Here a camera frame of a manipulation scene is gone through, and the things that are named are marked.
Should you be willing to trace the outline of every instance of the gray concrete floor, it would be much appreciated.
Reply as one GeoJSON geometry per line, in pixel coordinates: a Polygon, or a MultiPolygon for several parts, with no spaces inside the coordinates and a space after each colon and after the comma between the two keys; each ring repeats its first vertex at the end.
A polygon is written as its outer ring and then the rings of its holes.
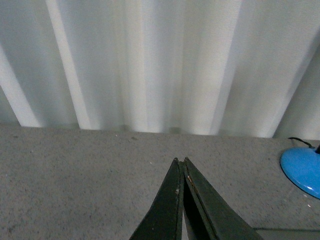
{"type": "Polygon", "coordinates": [[[257,229],[320,230],[320,200],[283,174],[288,139],[0,126],[1,239],[128,239],[174,157],[257,229]]]}

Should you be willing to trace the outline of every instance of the dark object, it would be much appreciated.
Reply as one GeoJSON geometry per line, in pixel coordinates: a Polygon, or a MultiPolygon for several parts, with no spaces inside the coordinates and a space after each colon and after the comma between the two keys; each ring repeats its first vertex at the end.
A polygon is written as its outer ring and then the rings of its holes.
{"type": "Polygon", "coordinates": [[[175,158],[130,240],[181,240],[183,207],[197,240],[262,240],[223,200],[192,162],[175,158]]]}
{"type": "Polygon", "coordinates": [[[316,154],[320,154],[320,145],[318,146],[318,148],[315,150],[316,154]]]}

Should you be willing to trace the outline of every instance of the black wire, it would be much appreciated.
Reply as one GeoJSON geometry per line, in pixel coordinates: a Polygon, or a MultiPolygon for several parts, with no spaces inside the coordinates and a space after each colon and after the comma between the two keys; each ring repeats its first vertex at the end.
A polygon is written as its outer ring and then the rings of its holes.
{"type": "Polygon", "coordinates": [[[314,148],[315,148],[314,146],[312,146],[312,145],[311,145],[310,143],[308,143],[307,141],[303,141],[301,138],[292,136],[292,137],[289,137],[288,139],[298,140],[298,141],[300,141],[300,142],[308,145],[310,149],[314,149],[314,148]]]}

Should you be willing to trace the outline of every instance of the blue lamp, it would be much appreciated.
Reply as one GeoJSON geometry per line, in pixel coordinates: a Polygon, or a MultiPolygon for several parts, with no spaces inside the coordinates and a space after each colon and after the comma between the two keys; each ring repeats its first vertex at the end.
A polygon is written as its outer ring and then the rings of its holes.
{"type": "Polygon", "coordinates": [[[320,146],[315,149],[294,147],[286,150],[280,159],[285,175],[306,193],[320,199],[320,146]]]}

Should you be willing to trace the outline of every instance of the curtain fold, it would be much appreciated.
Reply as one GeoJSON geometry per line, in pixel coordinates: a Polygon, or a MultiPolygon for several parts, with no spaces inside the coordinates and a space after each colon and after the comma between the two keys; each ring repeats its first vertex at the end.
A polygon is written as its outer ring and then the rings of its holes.
{"type": "Polygon", "coordinates": [[[0,122],[320,139],[320,1],[0,3],[0,122]]]}

